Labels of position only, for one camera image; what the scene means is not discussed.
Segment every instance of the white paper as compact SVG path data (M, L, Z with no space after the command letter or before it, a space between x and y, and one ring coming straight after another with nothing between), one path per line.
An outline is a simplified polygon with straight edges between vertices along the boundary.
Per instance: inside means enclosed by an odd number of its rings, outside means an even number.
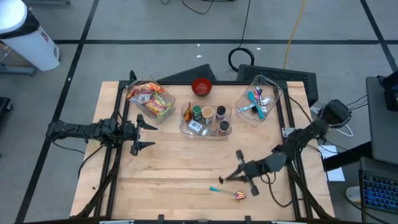
M331 156L336 155L336 153L332 153L332 152L337 152L336 146L319 146L319 151L321 151L322 153L322 158L323 159L327 159ZM343 173L343 169L337 168L331 171L328 171L328 177L329 177L329 181L335 181L335 182L341 182L341 181L346 181L346 179L344 178L344 173Z

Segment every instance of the red bowl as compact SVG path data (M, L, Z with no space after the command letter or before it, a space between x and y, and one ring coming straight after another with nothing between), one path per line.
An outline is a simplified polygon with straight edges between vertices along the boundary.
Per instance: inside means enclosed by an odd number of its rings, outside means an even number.
M197 78L193 81L192 91L196 96L206 96L211 90L211 81L208 78Z

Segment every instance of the white trash can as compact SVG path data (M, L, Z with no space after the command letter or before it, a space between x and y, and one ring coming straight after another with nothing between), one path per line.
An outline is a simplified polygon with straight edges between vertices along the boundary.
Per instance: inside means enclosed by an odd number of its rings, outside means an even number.
M21 0L0 0L0 40L41 71L60 64L60 49Z

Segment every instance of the wooden table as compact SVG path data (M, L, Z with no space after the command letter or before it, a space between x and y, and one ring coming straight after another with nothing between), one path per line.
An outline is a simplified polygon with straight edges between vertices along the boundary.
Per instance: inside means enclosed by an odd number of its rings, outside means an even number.
M118 82L103 82L94 122L111 116L117 87ZM159 214L164 214L167 220L243 220L245 215L250 215L252 220L294 220L293 206L278 207L271 198L268 185L262 183L259 178L253 180L260 191L257 197L251 196L248 184L218 183L219 175L225 177L236 169L236 150L243 151L246 161L257 160L268 156L271 149L282 143L276 108L256 128L233 113L232 133L223 141L187 139L179 128L180 111L184 102L228 104L235 109L236 100L247 86L213 86L210 95L205 98L195 96L191 86L163 87L175 96L176 110L161 124L154 124L144 115L145 121L159 130L142 129L141 141L154 141L156 144L143 149L137 157L130 155L132 142L124 143L112 218L155 220ZM310 114L303 83L288 82L288 88L290 96ZM300 108L293 101L291 104L296 127L308 126L308 120ZM139 113L142 113L140 109L130 104L128 120L135 122ZM310 145L318 147L315 140L311 141ZM90 141L86 157L98 146L98 141ZM71 215L80 212L98 188L104 154L105 150L97 153L82 169ZM319 153L308 147L303 150L302 159L309 190L325 211L334 216ZM209 186L231 191L243 190L248 194L248 198L236 201L230 195L209 191ZM277 173L277 180L272 189L280 203L285 204L291 200L286 169ZM107 201L108 193L105 193L101 214L105 214Z

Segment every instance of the gray floor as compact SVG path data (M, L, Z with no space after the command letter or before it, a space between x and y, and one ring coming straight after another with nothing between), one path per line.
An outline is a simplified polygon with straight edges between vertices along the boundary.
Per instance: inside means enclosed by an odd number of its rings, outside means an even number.
M71 6L29 5L42 27L55 40L79 40L94 0L72 0ZM208 2L186 0L205 10ZM367 0L386 40L398 39L395 19L398 2ZM99 0L88 40L240 39L248 0L216 2L202 16L181 1ZM252 0L245 39L288 39L300 9L300 1ZM359 0L308 0L295 39L377 40ZM72 80L61 118L69 123L93 119L101 82L137 76L166 77L209 63L220 80L235 80L227 55L236 44L86 44ZM59 44L62 62L35 77L0 75L0 96L10 97L14 110L2 122L0 134L0 223L12 223L43 145L47 125L67 77L77 45ZM284 44L244 44L256 57L256 65L282 68ZM389 45L398 57L398 46ZM233 56L234 64L249 63L247 55ZM392 72L379 44L292 45L287 68L317 74L319 101L340 99L349 103L365 95L365 77ZM351 148L370 140L366 108L353 112L349 123L354 137L330 132L328 139ZM65 146L85 149L83 141L67 139ZM67 218L83 155L51 147L32 198L26 221ZM346 182L333 183L339 190L358 184L358 165L344 167ZM359 212L331 190L336 216L360 221Z

